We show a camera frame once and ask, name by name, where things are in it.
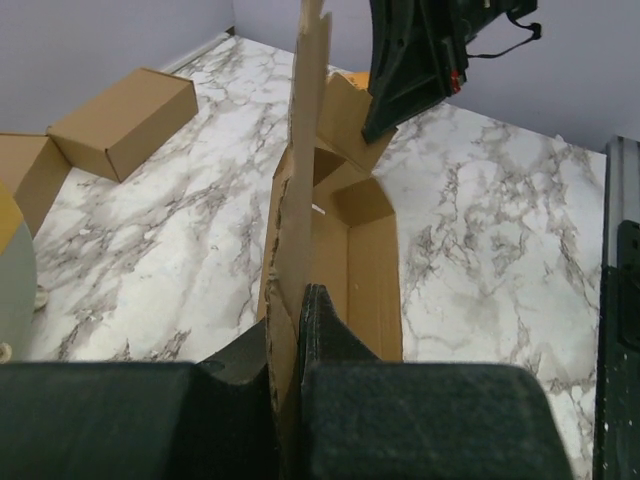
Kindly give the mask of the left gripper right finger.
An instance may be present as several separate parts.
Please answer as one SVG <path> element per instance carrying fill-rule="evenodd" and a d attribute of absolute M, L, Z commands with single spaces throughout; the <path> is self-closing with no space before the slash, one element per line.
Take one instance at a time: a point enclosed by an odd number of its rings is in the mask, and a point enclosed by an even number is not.
<path fill-rule="evenodd" d="M 569 479 L 545 393 L 527 370 L 378 358 L 307 287 L 300 315 L 304 479 Z"/>

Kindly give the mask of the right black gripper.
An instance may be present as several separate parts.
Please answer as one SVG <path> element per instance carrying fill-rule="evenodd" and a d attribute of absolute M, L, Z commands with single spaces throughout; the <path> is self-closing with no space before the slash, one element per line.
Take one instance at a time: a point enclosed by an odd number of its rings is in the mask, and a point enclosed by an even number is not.
<path fill-rule="evenodd" d="M 372 101 L 362 130 L 373 143 L 391 129 L 456 94 L 467 58 L 499 58 L 542 38 L 542 26 L 519 20 L 537 10 L 536 0 L 372 1 Z M 471 55 L 466 45 L 505 15 L 528 39 L 495 54 Z"/>

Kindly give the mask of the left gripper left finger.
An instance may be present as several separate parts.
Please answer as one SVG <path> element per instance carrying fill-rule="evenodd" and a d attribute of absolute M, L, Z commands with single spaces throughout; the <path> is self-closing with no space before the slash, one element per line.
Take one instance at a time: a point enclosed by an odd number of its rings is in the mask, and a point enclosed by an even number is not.
<path fill-rule="evenodd" d="M 1 369 L 5 479 L 271 479 L 265 328 L 197 362 Z"/>

